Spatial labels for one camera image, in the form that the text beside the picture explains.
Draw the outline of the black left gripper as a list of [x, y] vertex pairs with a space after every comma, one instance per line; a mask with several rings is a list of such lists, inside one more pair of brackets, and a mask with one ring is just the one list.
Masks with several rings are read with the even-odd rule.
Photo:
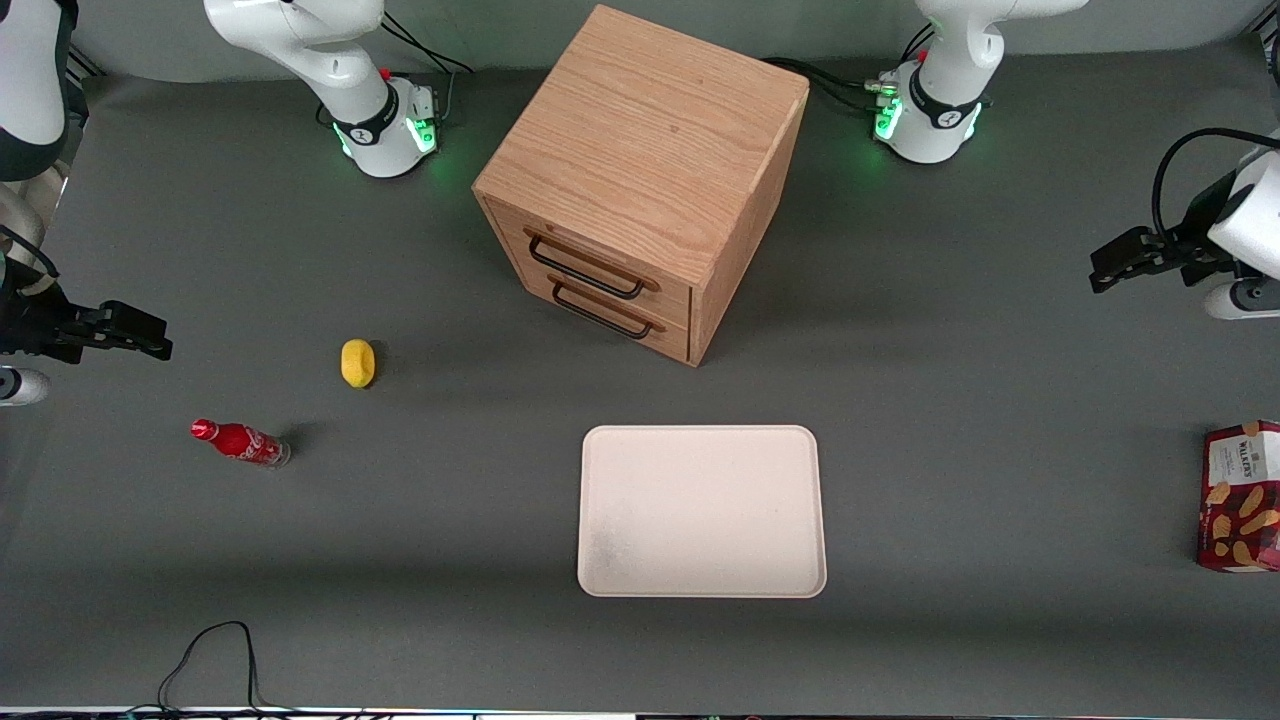
[[1211, 277], [1242, 277], [1239, 261], [1208, 238], [1231, 196], [1238, 172], [1230, 170], [1194, 196], [1176, 225], [1157, 218], [1165, 173], [1153, 183], [1152, 222], [1133, 227], [1091, 254], [1091, 290], [1103, 293], [1121, 281], [1179, 272], [1184, 286], [1193, 287]]

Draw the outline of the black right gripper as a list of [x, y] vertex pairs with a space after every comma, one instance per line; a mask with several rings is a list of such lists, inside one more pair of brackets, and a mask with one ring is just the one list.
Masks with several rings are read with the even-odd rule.
[[100, 307], [99, 333], [84, 318], [91, 309], [70, 302], [60, 287], [26, 296], [5, 284], [1, 293], [1, 354], [45, 356], [78, 364], [86, 348], [129, 350], [160, 361], [172, 359], [166, 323], [116, 300]]

